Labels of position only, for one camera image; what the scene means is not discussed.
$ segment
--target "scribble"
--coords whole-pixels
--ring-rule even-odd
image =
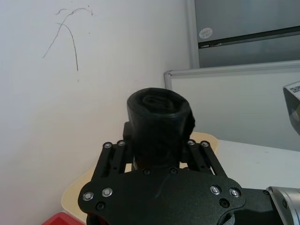
[[[73,40],[74,51],[75,51],[76,68],[77,68],[77,71],[78,71],[77,51],[76,51],[76,46],[75,46],[75,41],[74,41],[73,34],[72,34],[70,28],[67,25],[65,25],[63,23],[58,23],[58,22],[57,22],[57,24],[59,24],[60,26],[65,26],[69,30],[69,32],[70,32],[70,35],[71,35],[72,40]]]
[[[54,15],[58,15],[61,11],[63,11],[63,10],[68,10],[67,8],[62,8],[62,9],[60,9],[56,14],[54,14]]]
[[[58,34],[59,34],[59,32],[60,32],[60,29],[61,29],[62,25],[64,24],[64,22],[66,21],[66,19],[67,19],[69,16],[73,15],[74,13],[76,13],[76,12],[78,12],[78,11],[80,11],[80,10],[86,10],[86,11],[88,11],[89,13],[91,13],[91,12],[90,12],[88,9],[86,9],[86,8],[77,8],[77,9],[75,9],[74,11],[72,11],[70,14],[68,14],[68,15],[65,17],[65,19],[63,20],[63,22],[60,23],[60,27],[59,27],[58,30],[57,30],[56,36],[54,37],[52,43],[50,44],[50,46],[48,47],[46,53],[43,55],[42,58],[45,58],[45,56],[48,54],[50,48],[51,48],[52,45],[54,44],[55,39],[57,38],[57,36],[58,36]]]

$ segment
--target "white table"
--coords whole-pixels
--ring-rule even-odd
[[[217,157],[243,188],[300,188],[300,152],[219,140]]]

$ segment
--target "wooden table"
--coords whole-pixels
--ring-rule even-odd
[[[214,150],[215,154],[217,154],[218,140],[212,135],[193,132],[191,134],[191,139],[194,139],[197,143],[201,141],[208,141],[211,145],[211,148]],[[95,166],[93,166],[86,174],[76,180],[69,188],[65,191],[61,198],[61,205],[63,209],[69,215],[79,219],[80,221],[86,222],[86,214],[82,212],[77,204],[77,199],[81,188],[90,181]],[[125,172],[131,171],[131,164],[127,164]]]

